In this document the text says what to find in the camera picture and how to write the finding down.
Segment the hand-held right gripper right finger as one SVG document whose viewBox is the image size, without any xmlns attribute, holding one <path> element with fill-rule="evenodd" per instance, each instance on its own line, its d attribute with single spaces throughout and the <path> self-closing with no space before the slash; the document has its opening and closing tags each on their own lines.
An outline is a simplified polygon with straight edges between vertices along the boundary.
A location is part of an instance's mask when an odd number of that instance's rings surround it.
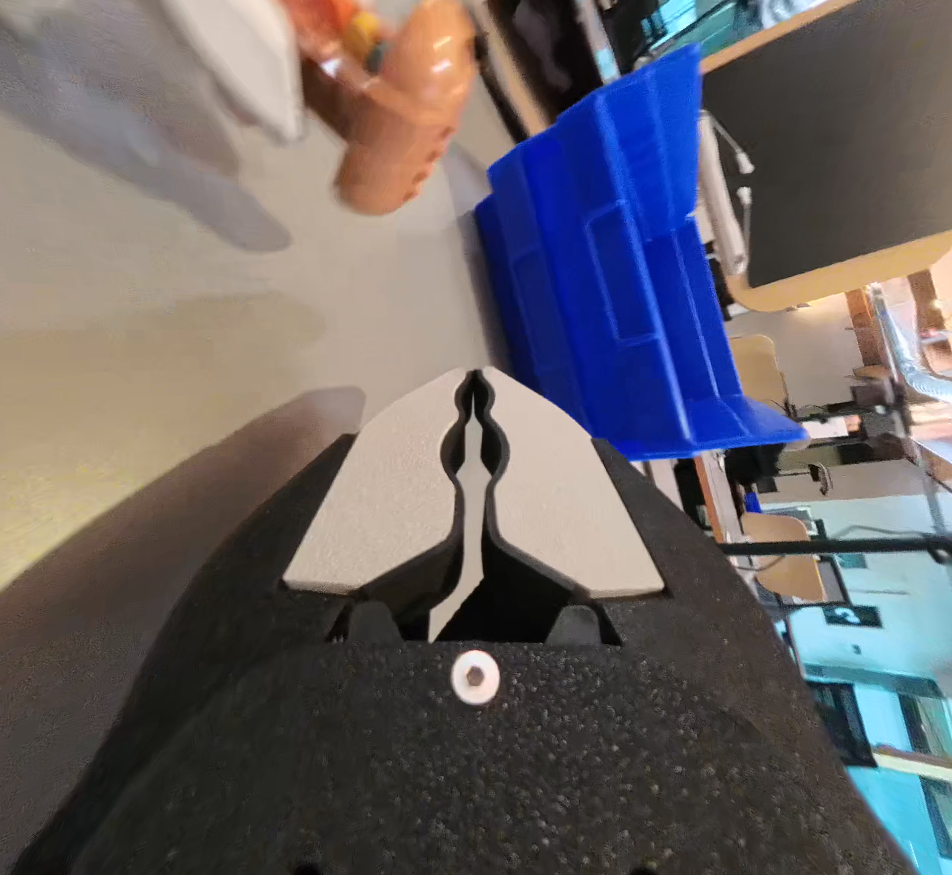
<svg viewBox="0 0 952 875">
<path fill-rule="evenodd" d="M 486 504 L 518 559 L 595 599 L 655 595 L 664 582 L 589 432 L 499 369 L 481 371 L 499 439 Z"/>
</svg>

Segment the blue plastic bin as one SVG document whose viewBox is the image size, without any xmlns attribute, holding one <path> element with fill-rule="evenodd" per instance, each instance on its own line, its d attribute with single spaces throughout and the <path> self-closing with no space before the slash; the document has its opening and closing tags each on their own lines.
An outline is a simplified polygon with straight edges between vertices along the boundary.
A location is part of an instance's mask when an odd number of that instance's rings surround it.
<svg viewBox="0 0 952 875">
<path fill-rule="evenodd" d="M 807 434 L 747 397 L 695 221 L 701 51 L 594 90 L 475 208 L 515 378 L 628 460 Z"/>
</svg>

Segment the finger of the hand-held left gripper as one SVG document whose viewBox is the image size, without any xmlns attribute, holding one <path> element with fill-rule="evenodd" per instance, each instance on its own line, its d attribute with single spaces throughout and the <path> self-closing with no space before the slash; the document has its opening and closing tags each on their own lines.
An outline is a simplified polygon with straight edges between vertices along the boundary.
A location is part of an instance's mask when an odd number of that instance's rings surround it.
<svg viewBox="0 0 952 875">
<path fill-rule="evenodd" d="M 160 0 L 241 110 L 282 141 L 303 135 L 301 62 L 279 0 Z"/>
</svg>

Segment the black tripod stand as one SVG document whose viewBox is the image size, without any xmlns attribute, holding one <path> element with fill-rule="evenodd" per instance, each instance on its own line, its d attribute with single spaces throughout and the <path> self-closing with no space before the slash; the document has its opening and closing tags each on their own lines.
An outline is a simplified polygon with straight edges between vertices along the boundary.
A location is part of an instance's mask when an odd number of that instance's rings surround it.
<svg viewBox="0 0 952 875">
<path fill-rule="evenodd" d="M 926 554 L 935 564 L 951 564 L 951 538 L 939 535 L 865 537 L 851 539 L 809 539 L 718 545 L 728 557 L 785 557 L 839 554 Z"/>
</svg>

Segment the white metal frame rail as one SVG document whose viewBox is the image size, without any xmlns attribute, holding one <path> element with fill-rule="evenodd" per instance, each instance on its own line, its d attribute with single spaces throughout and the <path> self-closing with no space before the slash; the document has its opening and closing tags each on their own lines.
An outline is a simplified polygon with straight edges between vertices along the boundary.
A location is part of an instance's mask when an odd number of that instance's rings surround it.
<svg viewBox="0 0 952 875">
<path fill-rule="evenodd" d="M 698 196 L 707 213 L 712 242 L 726 277 L 747 272 L 750 262 L 752 188 L 746 182 L 755 172 L 748 153 L 705 108 L 700 111 Z M 732 193 L 720 157 L 720 143 L 732 151 L 743 183 Z"/>
</svg>

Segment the brown brick-built toy animal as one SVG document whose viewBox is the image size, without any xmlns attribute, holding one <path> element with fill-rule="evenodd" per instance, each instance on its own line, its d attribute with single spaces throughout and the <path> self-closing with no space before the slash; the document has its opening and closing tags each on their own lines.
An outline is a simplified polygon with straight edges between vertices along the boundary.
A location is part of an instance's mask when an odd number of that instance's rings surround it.
<svg viewBox="0 0 952 875">
<path fill-rule="evenodd" d="M 477 74 L 461 0 L 419 0 L 399 25 L 369 0 L 279 0 L 302 61 L 305 105 L 344 145 L 335 191 L 383 216 L 418 196 Z"/>
</svg>

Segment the black wood-edged divider panel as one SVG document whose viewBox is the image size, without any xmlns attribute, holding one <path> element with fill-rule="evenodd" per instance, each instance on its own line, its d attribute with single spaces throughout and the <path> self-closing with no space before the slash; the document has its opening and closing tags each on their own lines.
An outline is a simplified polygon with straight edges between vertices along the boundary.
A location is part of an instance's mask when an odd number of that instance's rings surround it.
<svg viewBox="0 0 952 875">
<path fill-rule="evenodd" d="M 833 0 L 701 72 L 754 166 L 737 303 L 785 310 L 950 251 L 951 0 Z"/>
</svg>

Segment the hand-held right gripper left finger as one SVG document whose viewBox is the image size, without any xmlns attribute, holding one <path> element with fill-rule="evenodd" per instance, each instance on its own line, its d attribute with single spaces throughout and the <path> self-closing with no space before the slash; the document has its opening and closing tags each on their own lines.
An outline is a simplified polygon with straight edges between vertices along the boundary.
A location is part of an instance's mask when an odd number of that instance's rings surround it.
<svg viewBox="0 0 952 875">
<path fill-rule="evenodd" d="M 354 594 L 462 530 L 469 381 L 469 370 L 450 369 L 361 429 L 284 572 L 288 588 Z"/>
</svg>

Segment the cardboard box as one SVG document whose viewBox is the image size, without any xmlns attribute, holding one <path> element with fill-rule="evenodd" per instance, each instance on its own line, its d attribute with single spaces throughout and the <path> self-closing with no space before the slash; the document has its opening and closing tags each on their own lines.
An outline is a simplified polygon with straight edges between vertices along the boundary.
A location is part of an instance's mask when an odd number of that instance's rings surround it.
<svg viewBox="0 0 952 875">
<path fill-rule="evenodd" d="M 621 75 L 605 0 L 464 0 L 482 84 L 515 143 Z"/>
</svg>

